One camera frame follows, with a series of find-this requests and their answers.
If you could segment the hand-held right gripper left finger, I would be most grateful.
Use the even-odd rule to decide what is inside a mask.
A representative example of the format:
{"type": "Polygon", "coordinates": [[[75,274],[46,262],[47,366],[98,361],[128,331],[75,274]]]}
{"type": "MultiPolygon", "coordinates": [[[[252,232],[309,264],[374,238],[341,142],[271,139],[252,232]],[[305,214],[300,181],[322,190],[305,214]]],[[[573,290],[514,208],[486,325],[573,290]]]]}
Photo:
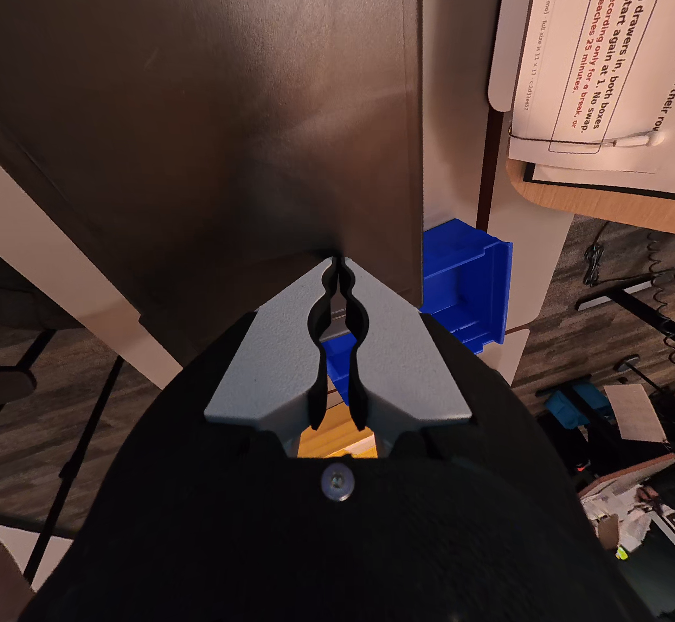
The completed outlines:
{"type": "Polygon", "coordinates": [[[338,261],[328,257],[256,311],[204,411],[208,422],[274,432],[297,456],[302,433],[316,430],[327,409],[320,337],[337,279],[338,261]]]}

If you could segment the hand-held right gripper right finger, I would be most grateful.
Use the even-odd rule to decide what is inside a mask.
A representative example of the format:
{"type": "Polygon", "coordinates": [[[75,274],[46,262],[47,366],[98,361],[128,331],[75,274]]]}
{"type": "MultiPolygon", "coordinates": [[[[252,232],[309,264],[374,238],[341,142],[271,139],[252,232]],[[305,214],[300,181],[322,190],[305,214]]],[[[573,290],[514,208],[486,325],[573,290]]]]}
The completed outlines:
{"type": "Polygon", "coordinates": [[[472,411],[418,309],[348,257],[340,260],[339,284],[356,340],[350,415],[373,433],[378,457],[405,432],[468,423],[472,411]]]}

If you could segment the black drawer cabinet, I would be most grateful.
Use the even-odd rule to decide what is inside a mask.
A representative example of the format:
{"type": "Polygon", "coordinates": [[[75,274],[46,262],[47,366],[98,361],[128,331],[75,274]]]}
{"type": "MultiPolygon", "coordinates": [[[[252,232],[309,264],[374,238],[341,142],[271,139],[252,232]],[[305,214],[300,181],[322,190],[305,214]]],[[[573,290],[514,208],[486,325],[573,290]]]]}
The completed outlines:
{"type": "Polygon", "coordinates": [[[421,303],[421,0],[1,0],[1,165],[181,365],[322,257],[421,303]]]}

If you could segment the person's left forearm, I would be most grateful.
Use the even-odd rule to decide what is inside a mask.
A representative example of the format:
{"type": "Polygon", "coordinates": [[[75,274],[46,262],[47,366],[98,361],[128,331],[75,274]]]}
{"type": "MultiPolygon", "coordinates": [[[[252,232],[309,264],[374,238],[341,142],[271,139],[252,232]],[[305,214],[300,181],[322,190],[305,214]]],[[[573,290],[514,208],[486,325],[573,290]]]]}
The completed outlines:
{"type": "Polygon", "coordinates": [[[1,542],[1,621],[17,621],[33,595],[17,562],[1,542]]]}

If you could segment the yellow bin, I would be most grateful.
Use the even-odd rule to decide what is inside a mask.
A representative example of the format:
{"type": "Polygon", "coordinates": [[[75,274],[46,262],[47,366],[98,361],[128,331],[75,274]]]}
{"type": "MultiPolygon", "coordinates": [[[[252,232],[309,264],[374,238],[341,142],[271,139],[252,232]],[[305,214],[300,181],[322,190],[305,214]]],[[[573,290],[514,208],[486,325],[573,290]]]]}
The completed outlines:
{"type": "Polygon", "coordinates": [[[326,410],[318,430],[307,428],[300,437],[298,458],[328,458],[350,455],[377,458],[374,433],[358,430],[345,403],[326,410]]]}

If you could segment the blue plastic bin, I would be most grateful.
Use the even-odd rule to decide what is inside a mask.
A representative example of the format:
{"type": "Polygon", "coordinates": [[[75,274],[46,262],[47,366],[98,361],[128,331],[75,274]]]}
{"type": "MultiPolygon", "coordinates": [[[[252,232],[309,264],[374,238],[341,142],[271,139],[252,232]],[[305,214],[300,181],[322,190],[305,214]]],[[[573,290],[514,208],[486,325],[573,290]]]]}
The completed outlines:
{"type": "Polygon", "coordinates": [[[423,304],[475,355],[502,344],[512,275],[511,242],[453,219],[423,234],[423,304]]]}

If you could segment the teal blue floor object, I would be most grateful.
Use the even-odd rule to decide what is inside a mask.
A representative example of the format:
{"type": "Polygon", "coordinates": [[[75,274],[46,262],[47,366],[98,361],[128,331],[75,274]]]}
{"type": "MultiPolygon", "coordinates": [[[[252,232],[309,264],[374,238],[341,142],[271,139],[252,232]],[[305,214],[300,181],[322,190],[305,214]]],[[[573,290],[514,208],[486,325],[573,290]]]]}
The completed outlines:
{"type": "MultiPolygon", "coordinates": [[[[578,397],[585,401],[589,408],[603,419],[610,421],[615,418],[612,406],[603,392],[587,381],[573,386],[578,397]]],[[[561,390],[557,390],[545,401],[545,407],[556,420],[567,430],[574,430],[580,426],[590,424],[588,417],[583,414],[561,390]]]]}

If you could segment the thin black stand pole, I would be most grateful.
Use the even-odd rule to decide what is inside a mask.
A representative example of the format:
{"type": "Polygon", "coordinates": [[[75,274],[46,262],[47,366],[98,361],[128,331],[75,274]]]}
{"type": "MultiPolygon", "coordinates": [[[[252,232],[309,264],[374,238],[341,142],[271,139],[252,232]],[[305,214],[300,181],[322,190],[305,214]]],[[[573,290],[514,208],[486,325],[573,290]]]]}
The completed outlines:
{"type": "Polygon", "coordinates": [[[82,432],[82,435],[80,436],[78,444],[71,457],[67,460],[59,473],[59,479],[61,480],[59,489],[55,495],[55,499],[46,517],[45,524],[38,535],[36,544],[32,549],[30,558],[23,572],[24,579],[29,585],[33,584],[37,575],[38,567],[45,556],[47,546],[49,545],[49,541],[53,536],[53,532],[64,508],[65,501],[68,498],[74,480],[79,474],[90,442],[101,420],[101,416],[105,411],[105,407],[107,406],[108,400],[112,394],[117,379],[119,378],[124,363],[123,357],[117,356],[115,358],[111,371],[108,374],[103,389],[101,390],[97,402],[91,411],[89,420],[82,432]]]}

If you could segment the beige paper sheet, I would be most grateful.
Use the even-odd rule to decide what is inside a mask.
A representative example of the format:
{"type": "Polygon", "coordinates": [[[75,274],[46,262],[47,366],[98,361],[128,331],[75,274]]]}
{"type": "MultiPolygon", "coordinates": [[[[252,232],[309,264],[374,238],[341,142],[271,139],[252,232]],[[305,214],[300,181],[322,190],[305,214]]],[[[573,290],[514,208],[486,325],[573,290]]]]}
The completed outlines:
{"type": "Polygon", "coordinates": [[[624,440],[666,442],[666,433],[661,421],[642,385],[606,385],[603,390],[624,440]]]}

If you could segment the black table foot bar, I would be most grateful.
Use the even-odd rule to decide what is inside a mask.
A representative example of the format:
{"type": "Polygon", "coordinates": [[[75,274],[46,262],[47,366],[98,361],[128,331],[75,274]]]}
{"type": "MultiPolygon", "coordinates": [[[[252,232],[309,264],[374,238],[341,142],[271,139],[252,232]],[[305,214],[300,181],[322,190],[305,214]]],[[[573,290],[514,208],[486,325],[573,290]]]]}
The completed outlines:
{"type": "Polygon", "coordinates": [[[630,278],[626,282],[615,283],[611,287],[595,288],[585,297],[578,299],[574,305],[574,310],[582,312],[604,303],[616,303],[631,315],[654,328],[662,336],[674,338],[674,321],[635,296],[635,293],[651,287],[652,277],[646,274],[630,278]]]}

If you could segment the cardboard box with papers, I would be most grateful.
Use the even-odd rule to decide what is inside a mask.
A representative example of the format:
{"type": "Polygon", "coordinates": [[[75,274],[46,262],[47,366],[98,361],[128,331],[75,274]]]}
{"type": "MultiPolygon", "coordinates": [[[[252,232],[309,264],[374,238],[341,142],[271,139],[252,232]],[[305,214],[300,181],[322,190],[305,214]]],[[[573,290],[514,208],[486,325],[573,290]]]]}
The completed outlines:
{"type": "Polygon", "coordinates": [[[600,477],[579,500],[603,548],[628,560],[650,530],[674,543],[674,454],[600,477]]]}

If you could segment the black office chair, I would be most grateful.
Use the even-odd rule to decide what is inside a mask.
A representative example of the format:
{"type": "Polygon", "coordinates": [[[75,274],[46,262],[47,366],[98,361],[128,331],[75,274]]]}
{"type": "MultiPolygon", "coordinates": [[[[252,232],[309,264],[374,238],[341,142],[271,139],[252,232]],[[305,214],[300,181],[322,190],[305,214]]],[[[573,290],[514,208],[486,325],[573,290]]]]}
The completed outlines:
{"type": "Polygon", "coordinates": [[[58,331],[81,323],[9,263],[1,260],[1,327],[38,332],[13,365],[1,366],[1,406],[30,396],[37,387],[32,366],[58,331]]]}

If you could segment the black-bordered white sheet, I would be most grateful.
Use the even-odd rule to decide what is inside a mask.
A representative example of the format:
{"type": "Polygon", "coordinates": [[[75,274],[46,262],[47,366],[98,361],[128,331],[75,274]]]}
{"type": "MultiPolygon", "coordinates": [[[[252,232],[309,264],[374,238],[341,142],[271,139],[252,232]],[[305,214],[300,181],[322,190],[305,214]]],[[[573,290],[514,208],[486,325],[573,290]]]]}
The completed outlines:
{"type": "Polygon", "coordinates": [[[674,199],[673,160],[656,172],[577,170],[527,162],[524,180],[545,185],[674,199]]]}

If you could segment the white rounded panel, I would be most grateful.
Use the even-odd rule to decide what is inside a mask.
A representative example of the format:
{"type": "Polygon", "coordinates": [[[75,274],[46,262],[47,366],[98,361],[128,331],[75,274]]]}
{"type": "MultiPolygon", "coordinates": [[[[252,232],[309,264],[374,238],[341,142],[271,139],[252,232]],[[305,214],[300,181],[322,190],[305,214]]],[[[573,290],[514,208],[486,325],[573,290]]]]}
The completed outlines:
{"type": "Polygon", "coordinates": [[[531,0],[501,0],[487,88],[495,111],[512,109],[530,7],[531,0]]]}

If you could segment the white instruction sheet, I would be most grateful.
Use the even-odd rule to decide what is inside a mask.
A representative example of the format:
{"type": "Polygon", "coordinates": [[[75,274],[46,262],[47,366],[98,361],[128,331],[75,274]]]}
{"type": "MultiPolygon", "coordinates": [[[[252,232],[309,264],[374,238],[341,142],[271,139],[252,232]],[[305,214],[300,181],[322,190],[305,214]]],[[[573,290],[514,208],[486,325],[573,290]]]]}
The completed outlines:
{"type": "Polygon", "coordinates": [[[512,132],[602,141],[660,130],[654,147],[555,151],[510,138],[514,159],[656,172],[674,161],[674,0],[532,0],[512,132]]]}

